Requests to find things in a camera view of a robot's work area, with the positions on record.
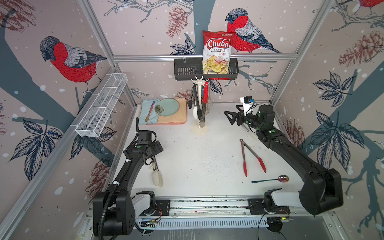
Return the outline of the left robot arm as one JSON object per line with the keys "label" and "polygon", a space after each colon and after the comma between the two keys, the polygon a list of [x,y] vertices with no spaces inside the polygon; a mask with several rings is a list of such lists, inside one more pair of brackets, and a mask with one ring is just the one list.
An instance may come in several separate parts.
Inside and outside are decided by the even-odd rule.
{"label": "left robot arm", "polygon": [[136,119],[136,135],[123,151],[125,162],[113,182],[104,192],[97,193],[93,199],[94,236],[102,240],[109,236],[112,240],[118,236],[131,234],[133,229],[140,232],[137,217],[146,212],[156,211],[155,194],[143,191],[131,195],[133,185],[143,166],[155,163],[156,155],[163,151],[153,131],[140,130]]}

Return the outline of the light green plate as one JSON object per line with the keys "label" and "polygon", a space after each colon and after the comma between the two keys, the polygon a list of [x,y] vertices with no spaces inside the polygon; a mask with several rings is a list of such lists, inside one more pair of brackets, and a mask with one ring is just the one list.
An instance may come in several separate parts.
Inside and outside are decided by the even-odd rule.
{"label": "light green plate", "polygon": [[180,108],[180,104],[175,99],[163,99],[155,105],[155,112],[161,117],[174,115]]}

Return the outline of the cream utensil rack stand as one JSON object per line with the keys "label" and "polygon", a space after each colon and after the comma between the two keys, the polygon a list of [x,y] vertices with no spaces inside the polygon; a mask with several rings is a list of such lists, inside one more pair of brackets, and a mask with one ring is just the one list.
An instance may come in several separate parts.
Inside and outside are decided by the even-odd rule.
{"label": "cream utensil rack stand", "polygon": [[190,125],[191,132],[196,136],[204,136],[209,131],[206,123],[206,113],[208,112],[209,81],[195,77],[189,101],[189,108],[193,109],[195,121]]}

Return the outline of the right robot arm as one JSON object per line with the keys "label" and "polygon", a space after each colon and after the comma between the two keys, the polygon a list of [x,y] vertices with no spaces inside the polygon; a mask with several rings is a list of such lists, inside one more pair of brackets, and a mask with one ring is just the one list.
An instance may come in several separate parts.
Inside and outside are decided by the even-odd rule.
{"label": "right robot arm", "polygon": [[303,208],[316,216],[344,204],[342,178],[335,169],[326,169],[304,155],[274,126],[275,112],[271,105],[261,105],[256,114],[244,106],[236,106],[239,112],[225,111],[231,125],[246,124],[261,143],[282,157],[301,177],[304,185],[299,191],[273,189],[265,192],[266,211],[278,207]]}

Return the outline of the dark wall basket shelf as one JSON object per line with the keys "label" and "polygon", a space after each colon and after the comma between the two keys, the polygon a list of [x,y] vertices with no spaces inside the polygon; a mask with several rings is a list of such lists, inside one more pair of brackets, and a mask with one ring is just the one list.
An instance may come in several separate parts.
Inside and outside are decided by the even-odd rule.
{"label": "dark wall basket shelf", "polygon": [[228,74],[204,74],[202,59],[175,59],[174,76],[176,81],[195,80],[195,77],[204,80],[209,78],[231,78],[236,80],[239,74],[238,60],[231,58]]}

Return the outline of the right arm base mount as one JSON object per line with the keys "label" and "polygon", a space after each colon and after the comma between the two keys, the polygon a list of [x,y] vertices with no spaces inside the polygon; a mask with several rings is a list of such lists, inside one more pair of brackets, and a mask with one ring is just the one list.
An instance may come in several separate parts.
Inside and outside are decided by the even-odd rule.
{"label": "right arm base mount", "polygon": [[276,206],[274,202],[260,198],[248,199],[248,207],[251,215],[289,215],[291,213],[289,207]]}

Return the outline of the thin red handled tongs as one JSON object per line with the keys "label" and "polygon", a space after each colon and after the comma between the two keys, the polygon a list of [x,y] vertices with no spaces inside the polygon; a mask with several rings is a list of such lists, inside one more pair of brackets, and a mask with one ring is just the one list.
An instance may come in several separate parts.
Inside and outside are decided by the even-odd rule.
{"label": "thin red handled tongs", "polygon": [[203,103],[201,108],[201,118],[199,121],[199,127],[204,128],[206,124],[205,120],[205,114],[206,114],[206,108],[207,108],[207,102],[208,102],[208,92],[209,92],[209,83],[205,82],[204,85],[204,94],[203,94]]}

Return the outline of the orange cutting board mat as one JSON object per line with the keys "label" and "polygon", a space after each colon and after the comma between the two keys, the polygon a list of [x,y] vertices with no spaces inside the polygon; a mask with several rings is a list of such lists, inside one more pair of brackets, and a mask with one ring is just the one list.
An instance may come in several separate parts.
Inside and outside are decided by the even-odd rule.
{"label": "orange cutting board mat", "polygon": [[179,102],[179,110],[172,116],[159,116],[158,122],[153,125],[184,124],[187,121],[187,101],[185,98],[175,99]]}

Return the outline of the Chuba cassava chips bag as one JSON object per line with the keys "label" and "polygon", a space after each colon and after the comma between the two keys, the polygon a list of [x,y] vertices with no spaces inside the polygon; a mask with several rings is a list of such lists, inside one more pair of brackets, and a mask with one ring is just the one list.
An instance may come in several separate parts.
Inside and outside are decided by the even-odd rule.
{"label": "Chuba cassava chips bag", "polygon": [[203,73],[228,74],[233,33],[203,31]]}

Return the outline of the pink handled utensil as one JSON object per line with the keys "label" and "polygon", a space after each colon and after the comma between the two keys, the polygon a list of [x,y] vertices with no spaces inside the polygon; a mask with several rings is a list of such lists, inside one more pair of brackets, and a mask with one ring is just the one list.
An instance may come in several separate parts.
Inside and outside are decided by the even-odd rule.
{"label": "pink handled utensil", "polygon": [[152,104],[151,104],[149,113],[148,113],[147,117],[145,118],[145,122],[148,122],[148,121],[149,121],[150,116],[151,116],[151,113],[152,113],[152,110],[153,110],[153,108],[154,108],[154,105],[155,105],[155,101],[153,101]]}

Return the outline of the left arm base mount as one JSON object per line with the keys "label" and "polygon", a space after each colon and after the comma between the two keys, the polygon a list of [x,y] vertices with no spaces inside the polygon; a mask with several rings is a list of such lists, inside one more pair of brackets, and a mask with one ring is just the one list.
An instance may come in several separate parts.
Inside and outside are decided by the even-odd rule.
{"label": "left arm base mount", "polygon": [[156,203],[150,206],[149,210],[145,210],[140,217],[160,217],[169,216],[171,208],[170,200],[156,200]]}

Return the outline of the black steel tongs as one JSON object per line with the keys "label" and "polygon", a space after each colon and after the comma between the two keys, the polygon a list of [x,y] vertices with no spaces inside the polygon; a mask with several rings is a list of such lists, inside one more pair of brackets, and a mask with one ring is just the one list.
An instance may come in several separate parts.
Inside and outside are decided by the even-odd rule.
{"label": "black steel tongs", "polygon": [[192,109],[194,106],[197,106],[199,108],[198,119],[200,119],[201,118],[201,107],[200,107],[200,103],[199,103],[199,96],[198,96],[196,84],[193,84],[193,87],[191,90],[191,95],[190,95],[190,100],[188,102],[189,109]]}

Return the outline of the teal cloth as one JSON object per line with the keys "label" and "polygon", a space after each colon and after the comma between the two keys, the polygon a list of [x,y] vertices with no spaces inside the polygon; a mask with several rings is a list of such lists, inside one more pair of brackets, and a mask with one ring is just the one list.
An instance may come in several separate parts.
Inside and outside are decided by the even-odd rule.
{"label": "teal cloth", "polygon": [[156,124],[158,122],[159,115],[156,114],[155,112],[155,105],[152,110],[150,119],[148,122],[145,122],[145,118],[147,117],[151,104],[152,102],[155,101],[155,105],[160,101],[159,99],[154,99],[154,100],[143,100],[142,101],[142,106],[141,106],[141,111],[139,114],[139,125],[148,125],[148,124]]}

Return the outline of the all steel slotted tongs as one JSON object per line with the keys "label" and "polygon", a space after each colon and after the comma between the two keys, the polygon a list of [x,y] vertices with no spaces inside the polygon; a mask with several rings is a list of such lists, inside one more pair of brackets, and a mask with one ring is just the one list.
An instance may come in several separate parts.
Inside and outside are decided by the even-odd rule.
{"label": "all steel slotted tongs", "polygon": [[208,111],[211,110],[212,106],[213,106],[213,102],[212,102],[212,91],[211,91],[211,89],[209,89],[209,92],[208,92],[208,102],[207,102],[207,107],[208,107],[208,109],[209,109]]}

